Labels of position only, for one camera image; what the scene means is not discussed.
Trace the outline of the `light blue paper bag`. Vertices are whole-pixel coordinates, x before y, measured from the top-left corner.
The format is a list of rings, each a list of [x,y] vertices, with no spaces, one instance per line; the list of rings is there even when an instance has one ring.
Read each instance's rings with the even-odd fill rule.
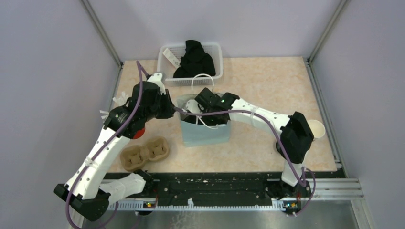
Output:
[[[176,98],[176,106],[184,110],[188,100],[197,94],[184,94]],[[226,125],[198,125],[185,122],[186,114],[180,113],[179,120],[183,143],[186,147],[206,146],[228,142],[231,136],[231,124]]]

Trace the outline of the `stack of paper cups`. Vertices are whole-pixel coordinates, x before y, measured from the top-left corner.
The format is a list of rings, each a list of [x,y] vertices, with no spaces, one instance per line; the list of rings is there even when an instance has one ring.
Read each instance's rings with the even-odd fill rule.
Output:
[[[313,133],[314,141],[324,137],[324,135],[326,133],[326,129],[322,122],[312,119],[312,120],[308,120],[308,124]]]

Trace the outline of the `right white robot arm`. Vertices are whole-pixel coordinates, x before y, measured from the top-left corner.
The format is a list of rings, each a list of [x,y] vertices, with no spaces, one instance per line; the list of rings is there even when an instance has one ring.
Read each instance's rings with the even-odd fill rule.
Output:
[[[208,117],[215,121],[250,124],[272,133],[286,162],[281,176],[281,193],[292,197],[299,191],[299,184],[305,186],[303,161],[311,148],[314,134],[304,114],[272,112],[255,106],[236,94],[224,93],[219,96],[208,88],[197,94],[195,101],[197,108],[202,108],[201,112],[194,112],[189,108],[176,110],[184,115]]]

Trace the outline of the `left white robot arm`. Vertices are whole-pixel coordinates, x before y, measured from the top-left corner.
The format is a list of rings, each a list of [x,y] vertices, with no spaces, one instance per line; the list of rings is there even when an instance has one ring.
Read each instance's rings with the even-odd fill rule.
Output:
[[[132,140],[142,136],[151,119],[169,119],[174,115],[170,94],[162,82],[148,79],[134,86],[133,95],[123,106],[109,112],[92,150],[77,172],[54,193],[65,201],[69,221],[70,209],[89,221],[99,219],[108,207],[126,197],[148,197],[153,184],[142,175],[130,173],[124,178],[102,183],[115,158]]]

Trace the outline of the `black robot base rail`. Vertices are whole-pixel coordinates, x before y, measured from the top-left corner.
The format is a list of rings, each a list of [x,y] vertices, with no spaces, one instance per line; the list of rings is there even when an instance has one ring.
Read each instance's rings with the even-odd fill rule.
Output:
[[[266,206],[274,198],[308,198],[312,190],[311,184],[291,187],[282,183],[281,172],[139,174],[146,176],[146,185],[130,198],[151,198],[159,207],[185,206],[189,199],[197,207]]]

